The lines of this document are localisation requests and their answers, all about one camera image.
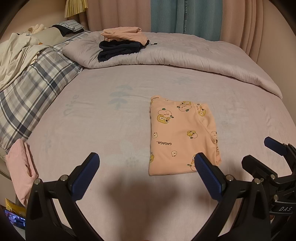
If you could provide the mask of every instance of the blue rubber pad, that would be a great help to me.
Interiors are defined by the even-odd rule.
[[[266,137],[264,139],[264,145],[281,156],[285,156],[288,153],[285,145],[281,144],[275,139],[272,139],[271,137]]]
[[[211,197],[214,200],[220,201],[222,199],[223,188],[213,170],[211,170],[214,166],[205,157],[205,155],[203,155],[203,153],[195,155],[194,164]]]
[[[89,155],[89,161],[83,163],[84,167],[80,170],[79,175],[74,180],[71,186],[72,200],[77,201],[82,199],[89,184],[91,183],[96,171],[100,166],[100,158],[96,153]]]

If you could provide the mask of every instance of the folded clothes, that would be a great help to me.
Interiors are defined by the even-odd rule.
[[[108,28],[104,29],[101,35],[104,36],[105,41],[131,40],[140,42],[142,45],[146,45],[148,41],[147,36],[142,33],[139,27]]]
[[[112,40],[110,42],[100,42],[99,47],[102,49],[102,51],[98,54],[98,61],[102,62],[117,55],[138,53],[140,49],[144,48],[145,46],[143,46],[140,42],[130,40]]]
[[[195,154],[221,163],[214,117],[207,104],[151,98],[150,175],[196,172]]]
[[[38,177],[27,143],[18,139],[6,155],[6,164],[17,198],[26,206],[34,180]]]

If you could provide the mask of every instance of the metal pin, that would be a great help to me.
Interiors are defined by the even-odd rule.
[[[36,185],[38,185],[40,182],[41,182],[41,180],[40,180],[39,178],[37,178],[37,179],[34,181],[34,183],[35,183]]]
[[[276,195],[276,194],[274,195],[274,200],[275,200],[275,201],[278,201],[278,200],[279,200],[278,195]]]
[[[66,181],[68,179],[68,175],[62,175],[61,177],[60,177],[60,180],[61,181]]]
[[[234,177],[232,175],[226,175],[226,180],[231,182],[234,180]]]
[[[261,183],[261,181],[259,180],[259,178],[255,178],[255,179],[254,179],[254,182],[255,182],[256,184],[260,184],[260,183]]]

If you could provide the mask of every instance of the dark folded clothing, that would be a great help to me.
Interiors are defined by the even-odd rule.
[[[130,40],[112,40],[110,42],[100,42],[99,47],[102,51],[99,52],[98,61],[103,62],[117,55],[137,53],[145,46],[143,46],[140,42]]]

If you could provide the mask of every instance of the stuffed animal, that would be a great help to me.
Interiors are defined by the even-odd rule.
[[[35,34],[45,29],[47,29],[47,27],[45,27],[44,24],[42,23],[42,24],[36,24],[35,26],[29,27],[26,32],[29,34]]]

